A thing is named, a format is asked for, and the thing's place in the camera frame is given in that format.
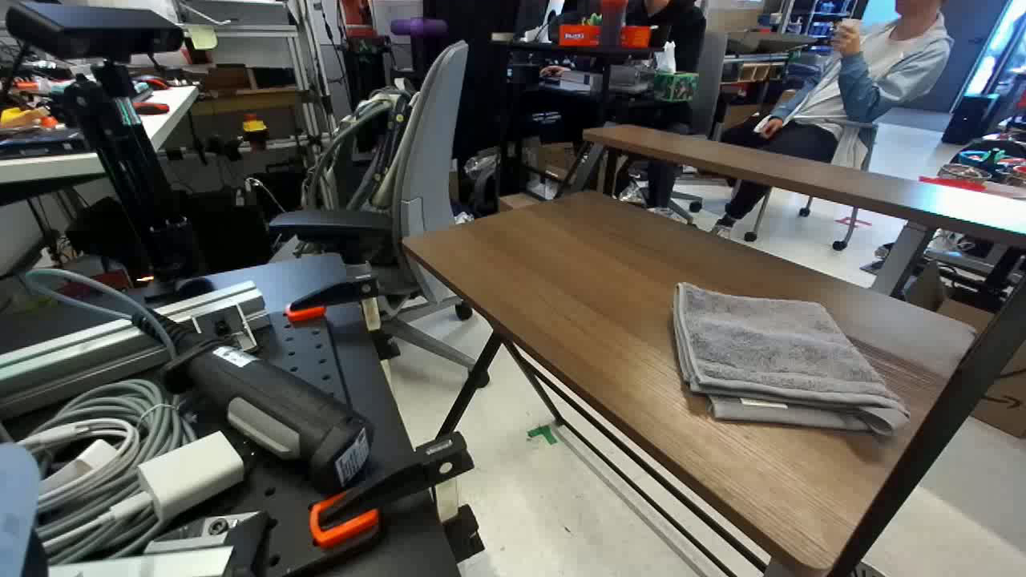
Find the grey towel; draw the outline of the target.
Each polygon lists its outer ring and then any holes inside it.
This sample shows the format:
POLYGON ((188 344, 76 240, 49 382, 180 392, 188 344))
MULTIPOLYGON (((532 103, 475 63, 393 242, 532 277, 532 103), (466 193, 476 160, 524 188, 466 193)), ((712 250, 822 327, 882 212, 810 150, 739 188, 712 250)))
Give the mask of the grey towel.
POLYGON ((718 420, 895 436, 908 402, 817 302, 678 283, 672 347, 681 385, 718 420))

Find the grey office chair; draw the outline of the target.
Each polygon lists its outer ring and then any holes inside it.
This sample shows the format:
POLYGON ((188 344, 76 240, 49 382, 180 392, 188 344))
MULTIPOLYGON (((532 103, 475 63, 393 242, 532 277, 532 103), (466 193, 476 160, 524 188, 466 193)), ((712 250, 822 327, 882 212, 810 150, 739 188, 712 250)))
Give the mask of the grey office chair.
POLYGON ((378 305, 382 344, 405 340, 455 365, 471 365, 466 352, 430 337, 418 317, 471 307, 406 253, 406 240, 455 224, 447 172, 455 126, 467 68, 467 44, 443 49, 400 121, 398 150, 368 197, 344 208, 297 208, 268 220, 272 235, 338 253, 348 267, 346 289, 378 305))

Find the black orange clamp rear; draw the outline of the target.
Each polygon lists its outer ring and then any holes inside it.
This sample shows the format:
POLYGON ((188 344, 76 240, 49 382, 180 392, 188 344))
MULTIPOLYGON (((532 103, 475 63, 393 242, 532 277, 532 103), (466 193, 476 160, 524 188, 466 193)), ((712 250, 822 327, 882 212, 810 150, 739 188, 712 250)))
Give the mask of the black orange clamp rear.
POLYGON ((344 277, 344 283, 322 285, 305 297, 294 297, 286 307, 286 321, 287 323, 314 323, 314 321, 322 321, 332 305, 348 305, 348 302, 363 302, 372 295, 376 295, 372 277, 344 277))

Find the black orange clamp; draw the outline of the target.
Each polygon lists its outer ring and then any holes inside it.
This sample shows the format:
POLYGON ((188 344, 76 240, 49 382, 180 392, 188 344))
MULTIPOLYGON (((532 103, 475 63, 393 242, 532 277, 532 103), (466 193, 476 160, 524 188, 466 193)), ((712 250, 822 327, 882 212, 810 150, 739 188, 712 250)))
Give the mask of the black orange clamp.
POLYGON ((424 442, 406 465, 387 470, 376 483, 317 499, 309 508, 309 535, 320 550, 348 545, 353 539, 372 535, 391 504, 424 494, 471 468, 475 457, 466 436, 446 431, 431 442, 424 442))
POLYGON ((348 305, 348 302, 363 302, 372 295, 376 295, 372 277, 344 277, 344 283, 322 285, 305 297, 294 297, 286 307, 286 321, 287 323, 314 323, 314 321, 322 321, 332 305, 348 305))

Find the orange storage bin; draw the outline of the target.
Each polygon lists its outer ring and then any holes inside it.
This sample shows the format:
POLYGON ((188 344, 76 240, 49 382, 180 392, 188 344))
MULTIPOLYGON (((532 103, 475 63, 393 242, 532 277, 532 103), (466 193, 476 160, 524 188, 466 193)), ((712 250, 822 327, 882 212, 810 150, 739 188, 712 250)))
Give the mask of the orange storage bin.
POLYGON ((602 26, 564 22, 559 26, 559 49, 649 49, 649 26, 621 26, 620 34, 607 34, 602 26))

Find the black orange clamp front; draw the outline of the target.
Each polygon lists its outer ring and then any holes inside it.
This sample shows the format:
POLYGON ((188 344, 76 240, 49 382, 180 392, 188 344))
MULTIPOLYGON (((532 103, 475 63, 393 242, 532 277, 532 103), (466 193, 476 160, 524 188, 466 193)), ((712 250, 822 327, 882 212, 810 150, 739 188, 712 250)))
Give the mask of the black orange clamp front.
POLYGON ((309 508, 309 535, 320 550, 348 545, 353 539, 372 535, 391 504, 424 494, 471 468, 475 457, 466 436, 446 431, 431 442, 424 442, 406 465, 387 470, 376 483, 317 499, 309 508))

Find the black handheld device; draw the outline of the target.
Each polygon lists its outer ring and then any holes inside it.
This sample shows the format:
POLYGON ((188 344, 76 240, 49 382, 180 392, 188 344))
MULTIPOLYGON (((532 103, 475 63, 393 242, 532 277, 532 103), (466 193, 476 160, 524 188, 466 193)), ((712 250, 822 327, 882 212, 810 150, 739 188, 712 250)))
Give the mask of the black handheld device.
POLYGON ((368 420, 286 368, 212 347, 182 371, 236 431, 281 460, 301 460, 314 491, 335 494, 368 465, 368 420))

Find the white power adapter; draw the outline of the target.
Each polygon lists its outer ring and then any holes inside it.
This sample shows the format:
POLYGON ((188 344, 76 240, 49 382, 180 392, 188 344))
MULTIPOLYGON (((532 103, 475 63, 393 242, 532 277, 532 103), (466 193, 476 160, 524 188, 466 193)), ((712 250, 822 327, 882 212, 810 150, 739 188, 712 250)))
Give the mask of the white power adapter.
POLYGON ((172 519, 244 479, 244 457, 223 431, 208 431, 138 468, 162 519, 172 519))

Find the seated person in grey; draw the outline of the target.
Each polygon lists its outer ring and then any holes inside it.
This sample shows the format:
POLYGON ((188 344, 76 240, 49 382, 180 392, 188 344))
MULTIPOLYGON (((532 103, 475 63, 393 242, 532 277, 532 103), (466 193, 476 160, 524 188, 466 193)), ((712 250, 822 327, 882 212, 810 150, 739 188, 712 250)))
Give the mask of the seated person in grey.
POLYGON ((897 17, 864 33, 859 20, 832 28, 822 75, 795 97, 721 134, 725 143, 859 167, 885 113, 925 97, 951 53, 943 0, 895 0, 897 17))

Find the long wooden bench table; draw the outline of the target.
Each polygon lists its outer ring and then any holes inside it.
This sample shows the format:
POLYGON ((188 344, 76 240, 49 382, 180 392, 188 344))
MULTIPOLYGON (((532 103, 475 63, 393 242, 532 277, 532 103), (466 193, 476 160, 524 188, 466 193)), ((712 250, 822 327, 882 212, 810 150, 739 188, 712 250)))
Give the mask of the long wooden bench table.
POLYGON ((935 229, 958 229, 1012 250, 1026 246, 1023 197, 995 193, 958 193, 951 187, 864 172, 643 126, 600 126, 585 128, 583 136, 611 150, 672 160, 707 172, 725 172, 747 181, 780 187, 838 206, 905 219, 895 250, 885 256, 885 267, 873 283, 873 289, 885 295, 905 292, 905 283, 910 277, 935 229))

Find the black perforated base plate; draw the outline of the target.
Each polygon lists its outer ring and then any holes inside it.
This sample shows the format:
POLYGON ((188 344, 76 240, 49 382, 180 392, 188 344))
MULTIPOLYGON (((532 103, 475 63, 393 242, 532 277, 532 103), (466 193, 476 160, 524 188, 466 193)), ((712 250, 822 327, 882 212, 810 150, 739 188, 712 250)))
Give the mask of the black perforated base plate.
MULTIPOLYGON (((368 329, 359 317, 359 302, 332 305, 322 321, 287 323, 286 307, 322 285, 348 277, 335 256, 281 260, 266 267, 236 269, 236 277, 252 283, 268 312, 275 329, 268 352, 251 352, 272 363, 310 387, 348 402, 368 420, 372 456, 363 475, 344 486, 376 483, 387 470, 412 457, 398 408, 384 392, 384 374, 372 348, 368 329)), ((372 535, 353 539, 332 550, 320 550, 309 535, 309 508, 332 494, 320 494, 309 479, 301 460, 281 460, 236 431, 223 409, 212 402, 182 371, 182 365, 212 348, 239 348, 223 327, 195 333, 185 323, 172 323, 157 312, 157 327, 171 333, 175 357, 166 365, 166 387, 195 401, 218 425, 228 425, 236 440, 260 451, 260 468, 281 470, 286 483, 268 496, 268 531, 263 568, 268 577, 457 577, 457 558, 440 522, 430 491, 391 504, 372 535)))

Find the aluminium extrusion rail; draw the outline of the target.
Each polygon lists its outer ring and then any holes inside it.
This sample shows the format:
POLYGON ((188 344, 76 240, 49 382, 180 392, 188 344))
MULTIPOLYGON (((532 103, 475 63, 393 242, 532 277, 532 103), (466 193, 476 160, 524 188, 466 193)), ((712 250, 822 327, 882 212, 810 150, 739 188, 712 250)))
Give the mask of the aluminium extrusion rail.
MULTIPOLYGON (((252 348, 268 323, 266 297, 252 283, 159 305, 159 314, 195 333, 223 327, 239 348, 252 348)), ((162 363, 162 344, 132 321, 101 321, 30 344, 0 357, 0 417, 19 417, 162 363)))

